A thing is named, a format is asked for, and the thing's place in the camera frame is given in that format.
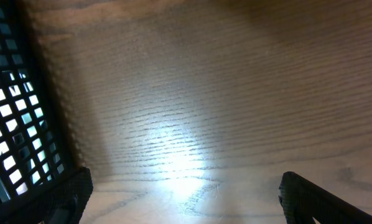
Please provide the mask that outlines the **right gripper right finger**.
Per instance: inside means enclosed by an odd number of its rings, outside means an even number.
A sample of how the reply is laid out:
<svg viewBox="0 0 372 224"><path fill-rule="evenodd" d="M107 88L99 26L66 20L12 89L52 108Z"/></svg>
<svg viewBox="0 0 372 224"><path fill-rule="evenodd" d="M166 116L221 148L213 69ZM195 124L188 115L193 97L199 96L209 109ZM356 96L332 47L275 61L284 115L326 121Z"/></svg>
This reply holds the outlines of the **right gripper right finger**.
<svg viewBox="0 0 372 224"><path fill-rule="evenodd" d="M287 224L372 223L372 216L295 172L283 173L279 202Z"/></svg>

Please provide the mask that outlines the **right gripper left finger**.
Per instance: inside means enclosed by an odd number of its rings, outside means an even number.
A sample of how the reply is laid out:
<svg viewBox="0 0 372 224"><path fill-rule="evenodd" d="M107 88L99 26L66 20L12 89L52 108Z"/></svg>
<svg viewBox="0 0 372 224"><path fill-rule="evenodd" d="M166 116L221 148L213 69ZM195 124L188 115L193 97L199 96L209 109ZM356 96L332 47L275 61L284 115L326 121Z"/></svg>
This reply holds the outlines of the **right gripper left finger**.
<svg viewBox="0 0 372 224"><path fill-rule="evenodd" d="M92 191L88 168L65 172L0 203L0 223L79 223Z"/></svg>

